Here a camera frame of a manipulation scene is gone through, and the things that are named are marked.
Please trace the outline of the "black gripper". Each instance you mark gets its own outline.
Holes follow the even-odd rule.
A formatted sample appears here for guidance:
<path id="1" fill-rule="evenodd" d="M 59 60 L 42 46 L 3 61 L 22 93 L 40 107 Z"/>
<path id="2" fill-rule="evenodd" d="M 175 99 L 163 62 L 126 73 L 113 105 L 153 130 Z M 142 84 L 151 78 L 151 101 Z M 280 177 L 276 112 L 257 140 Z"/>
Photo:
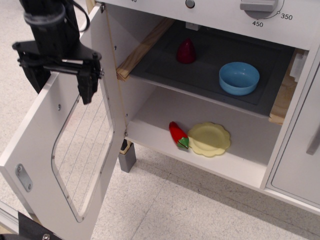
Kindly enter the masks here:
<path id="1" fill-rule="evenodd" d="M 51 71 L 76 75 L 78 91 L 84 105 L 92 102 L 102 77 L 102 55 L 80 42 L 79 34 L 66 27 L 44 30 L 34 28 L 35 40 L 15 42 L 18 63 L 34 90 L 39 94 Z"/>

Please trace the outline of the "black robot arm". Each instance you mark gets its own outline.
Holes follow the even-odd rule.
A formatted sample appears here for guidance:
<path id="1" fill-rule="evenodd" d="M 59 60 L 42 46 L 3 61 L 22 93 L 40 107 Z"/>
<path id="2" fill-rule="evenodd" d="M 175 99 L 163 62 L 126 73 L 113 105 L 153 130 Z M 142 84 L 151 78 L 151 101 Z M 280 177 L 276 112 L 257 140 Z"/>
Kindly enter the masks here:
<path id="1" fill-rule="evenodd" d="M 16 42 L 19 65 L 32 87 L 39 93 L 52 72 L 75 75 L 85 105 L 91 103 L 102 78 L 101 54 L 80 42 L 74 0 L 22 0 L 24 20 L 33 41 Z"/>

